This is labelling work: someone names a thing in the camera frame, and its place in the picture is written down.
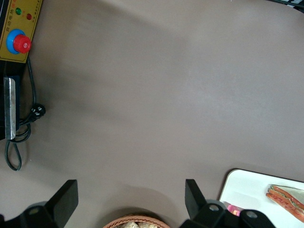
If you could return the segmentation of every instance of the white tray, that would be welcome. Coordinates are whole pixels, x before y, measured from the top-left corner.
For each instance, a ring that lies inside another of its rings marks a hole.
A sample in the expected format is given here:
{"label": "white tray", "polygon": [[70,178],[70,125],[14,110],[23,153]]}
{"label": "white tray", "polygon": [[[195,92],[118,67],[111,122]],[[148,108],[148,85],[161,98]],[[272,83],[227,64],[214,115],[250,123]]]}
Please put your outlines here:
{"label": "white tray", "polygon": [[233,170],[226,179],[219,201],[228,202],[243,209],[259,210],[271,220],[276,228],[304,228],[304,223],[266,197],[271,184],[304,190],[302,182],[245,170]]}

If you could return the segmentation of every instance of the basket rim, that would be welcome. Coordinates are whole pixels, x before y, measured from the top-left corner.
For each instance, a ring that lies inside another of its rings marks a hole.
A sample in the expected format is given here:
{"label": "basket rim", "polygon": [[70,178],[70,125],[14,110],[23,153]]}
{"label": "basket rim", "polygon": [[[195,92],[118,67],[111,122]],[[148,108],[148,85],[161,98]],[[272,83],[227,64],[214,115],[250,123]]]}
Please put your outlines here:
{"label": "basket rim", "polygon": [[146,222],[152,225],[156,225],[158,228],[170,228],[167,224],[165,224],[164,222],[158,219],[146,215],[133,215],[133,214],[115,219],[112,222],[105,225],[103,228],[114,228],[116,226],[122,225],[127,222]]}

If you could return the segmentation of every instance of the yellow control panel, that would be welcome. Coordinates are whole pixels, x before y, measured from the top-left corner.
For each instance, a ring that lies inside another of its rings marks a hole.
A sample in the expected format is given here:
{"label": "yellow control panel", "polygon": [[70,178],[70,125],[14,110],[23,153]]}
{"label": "yellow control panel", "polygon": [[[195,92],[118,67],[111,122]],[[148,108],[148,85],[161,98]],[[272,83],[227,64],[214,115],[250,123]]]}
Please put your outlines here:
{"label": "yellow control panel", "polygon": [[8,7],[0,40],[0,60],[25,63],[42,0],[7,1]]}

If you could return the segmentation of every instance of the bread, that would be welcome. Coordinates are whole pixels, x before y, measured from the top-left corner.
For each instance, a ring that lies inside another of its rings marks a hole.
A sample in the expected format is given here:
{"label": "bread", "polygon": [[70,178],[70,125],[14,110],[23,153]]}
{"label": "bread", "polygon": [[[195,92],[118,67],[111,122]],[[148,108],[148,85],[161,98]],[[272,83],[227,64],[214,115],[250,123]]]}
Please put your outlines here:
{"label": "bread", "polygon": [[266,196],[304,222],[304,190],[271,185]]}

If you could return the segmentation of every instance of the black power cable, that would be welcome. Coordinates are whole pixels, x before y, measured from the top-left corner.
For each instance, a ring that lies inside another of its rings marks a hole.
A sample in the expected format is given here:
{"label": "black power cable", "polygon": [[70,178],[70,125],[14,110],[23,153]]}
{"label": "black power cable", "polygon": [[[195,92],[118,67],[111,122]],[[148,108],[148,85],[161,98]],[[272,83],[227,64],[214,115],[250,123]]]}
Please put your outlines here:
{"label": "black power cable", "polygon": [[[14,139],[7,140],[6,146],[5,146],[5,161],[8,164],[8,166],[14,171],[20,170],[21,166],[22,166],[22,159],[21,159],[20,152],[19,152],[19,149],[17,147],[17,144],[22,143],[29,138],[29,136],[31,134],[30,123],[36,121],[37,119],[39,119],[40,117],[42,117],[46,113],[45,107],[43,105],[39,104],[39,103],[36,103],[36,88],[35,88],[35,83],[34,83],[34,78],[33,78],[33,71],[32,71],[32,66],[31,66],[29,57],[27,59],[27,65],[28,65],[28,73],[29,73],[30,84],[31,84],[31,87],[32,87],[33,105],[32,105],[31,111],[28,114],[28,116],[25,119],[20,120],[20,127],[26,126],[26,130],[21,134],[17,134]],[[10,143],[13,144],[16,155],[18,157],[18,166],[17,167],[15,167],[9,159]]]}

